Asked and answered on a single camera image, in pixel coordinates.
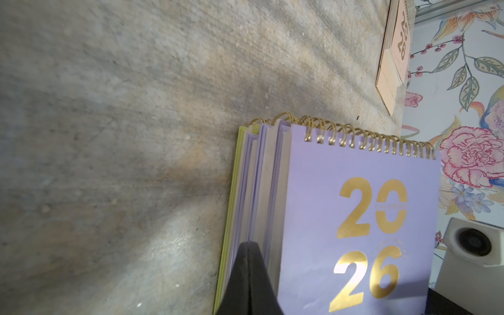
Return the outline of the lime green 2026 calendar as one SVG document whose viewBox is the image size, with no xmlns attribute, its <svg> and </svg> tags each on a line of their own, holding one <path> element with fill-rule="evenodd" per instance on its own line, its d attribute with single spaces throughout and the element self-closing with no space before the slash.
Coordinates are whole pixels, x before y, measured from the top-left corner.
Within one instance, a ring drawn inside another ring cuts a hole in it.
<svg viewBox="0 0 504 315">
<path fill-rule="evenodd" d="M 236 205 L 236 192 L 240 187 L 241 171 L 242 171 L 242 154 L 243 145 L 248 134 L 248 128 L 240 126 L 238 130 L 238 137 L 236 142 L 236 151 L 234 157 L 234 166 L 232 170 L 232 180 L 230 184 L 230 195 L 227 208 L 227 219 L 224 226 L 223 248 L 220 257 L 219 275 L 217 278 L 217 290 L 215 294 L 215 302 L 213 306 L 213 314 L 216 314 L 220 303 L 222 301 L 223 292 L 226 286 L 228 258 L 230 257 L 231 237 L 234 235 L 233 228 L 235 225 L 235 205 Z"/>
</svg>

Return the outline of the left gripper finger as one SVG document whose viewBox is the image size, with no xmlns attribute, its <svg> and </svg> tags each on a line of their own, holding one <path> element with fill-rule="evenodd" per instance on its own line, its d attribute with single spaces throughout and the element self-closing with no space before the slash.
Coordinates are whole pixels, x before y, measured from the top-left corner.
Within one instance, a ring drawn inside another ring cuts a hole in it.
<svg viewBox="0 0 504 315">
<path fill-rule="evenodd" d="M 240 244 L 217 314 L 282 314 L 259 245 Z"/>
</svg>

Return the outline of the purple calendar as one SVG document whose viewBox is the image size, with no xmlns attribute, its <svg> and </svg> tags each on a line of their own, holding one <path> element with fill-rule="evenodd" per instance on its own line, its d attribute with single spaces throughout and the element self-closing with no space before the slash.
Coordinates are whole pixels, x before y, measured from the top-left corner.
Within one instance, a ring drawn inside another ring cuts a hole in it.
<svg viewBox="0 0 504 315">
<path fill-rule="evenodd" d="M 266 227 L 269 217 L 277 136 L 277 127 L 268 124 L 261 125 L 248 240 L 257 243 L 262 255 L 265 255 Z"/>
<path fill-rule="evenodd" d="M 270 231 L 284 314 L 424 314 L 440 156 L 430 143 L 285 113 Z"/>
<path fill-rule="evenodd" d="M 232 266 L 237 256 L 238 247 L 248 239 L 250 222 L 249 186 L 254 185 L 257 144 L 261 124 L 255 123 L 239 130 L 236 170 L 233 174 L 233 191 L 230 197 L 232 208 L 232 226 L 228 238 L 228 260 L 226 281 L 230 279 Z"/>
</svg>

